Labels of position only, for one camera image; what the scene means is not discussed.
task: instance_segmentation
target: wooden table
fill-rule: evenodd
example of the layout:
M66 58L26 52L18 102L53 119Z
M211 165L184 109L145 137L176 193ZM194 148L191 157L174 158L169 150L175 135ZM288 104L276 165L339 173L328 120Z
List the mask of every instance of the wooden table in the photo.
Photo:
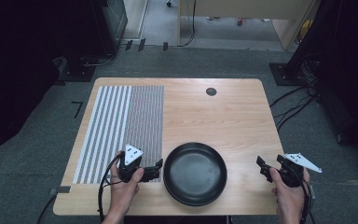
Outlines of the wooden table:
M162 158L183 143L200 142L216 149L227 166L226 187L214 202L187 206L169 194L163 181L141 183L129 215L275 214L276 199L270 192L273 184L259 173L255 161L261 156L268 164L280 167L276 157L283 151L260 80L104 77L95 81L89 98L62 180L62 186L71 190L58 194L56 215L98 215L99 185L73 184L73 179L100 86L164 86ZM208 88L215 88L217 94L208 95ZM108 211L109 200L109 190L105 190L104 211Z
M181 17L193 15L194 1L178 1L178 45L182 45ZM282 47L289 49L304 21L313 18L319 3L320 0L197 0L195 16L272 19Z

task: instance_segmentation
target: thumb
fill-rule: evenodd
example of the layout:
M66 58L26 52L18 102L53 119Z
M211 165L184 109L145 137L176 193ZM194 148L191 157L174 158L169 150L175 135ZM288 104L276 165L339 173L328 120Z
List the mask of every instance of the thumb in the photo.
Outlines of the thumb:
M307 168L304 168L304 180L310 182L310 173L308 173Z
M135 171L135 173L133 173L132 178L131 178L131 183L133 185L137 185L139 183L139 181L141 181L142 176L144 175L144 168L139 168Z
M277 187L277 189L280 189L283 186L285 186L285 184L283 183L283 181L281 179L281 175L279 174L277 169L269 168L269 173L271 174L272 181L274 181L274 184Z

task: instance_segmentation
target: finger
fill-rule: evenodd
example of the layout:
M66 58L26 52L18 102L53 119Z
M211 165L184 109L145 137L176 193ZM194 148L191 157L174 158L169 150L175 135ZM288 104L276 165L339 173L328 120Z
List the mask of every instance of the finger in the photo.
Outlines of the finger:
M278 190L277 190L277 188L273 188L273 189L271 189L271 192L272 192L272 193L274 193L274 194L275 194L275 196L277 196L277 195L278 195Z
M123 152L123 151L121 151L121 150L118 151L118 152L116 153L116 156L120 155L122 152Z
M136 185L136 188L135 188L135 194L137 194L139 192L139 186Z
M144 168L139 168L138 170L135 171L135 173L133 173L132 178L130 180L130 183L133 186L137 186L139 181L141 181L142 176L144 175Z
M122 151L118 151L116 153L116 156L120 155ZM113 162L113 165L110 167L110 174L111 175L118 175L118 169L117 169L117 164L120 161L120 158L118 158L117 160L115 160L115 162Z
M308 173L307 168L304 168L304 180L310 182L310 173Z
M269 168L269 173L271 174L272 181L274 181L274 184L277 187L277 189L281 189L285 187L285 184L281 179L281 175L275 168Z

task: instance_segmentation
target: round black hole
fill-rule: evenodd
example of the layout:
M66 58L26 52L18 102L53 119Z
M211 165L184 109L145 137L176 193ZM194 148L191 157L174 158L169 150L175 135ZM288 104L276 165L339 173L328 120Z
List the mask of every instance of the round black hole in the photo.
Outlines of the round black hole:
M206 93L210 96L215 96L217 94L217 91L215 88L208 88L206 89Z

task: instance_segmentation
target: black controller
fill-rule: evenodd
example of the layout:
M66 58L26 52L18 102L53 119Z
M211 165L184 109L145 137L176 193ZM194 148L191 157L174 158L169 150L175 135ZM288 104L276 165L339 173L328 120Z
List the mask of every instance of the black controller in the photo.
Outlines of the black controller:
M123 152L120 156L120 165L118 166L118 177L121 181L124 183L128 183L133 173L135 173L138 168L140 168L141 159L142 157L139 157L129 165L126 165L124 163L125 158L125 152ZM145 167L144 175L142 176L142 179L140 182L149 182L152 179L159 177L159 169L162 167L162 159L159 160L155 166Z
M277 161L281 164L282 168L280 170L276 168L274 169L278 170L281 174L283 183L290 188L300 187L304 177L304 167L289 161L281 155L278 155ZM261 167L260 174L264 175L267 178L267 181L272 183L272 177L269 173L269 168L271 168L271 166L267 165L259 156L257 157L256 163Z

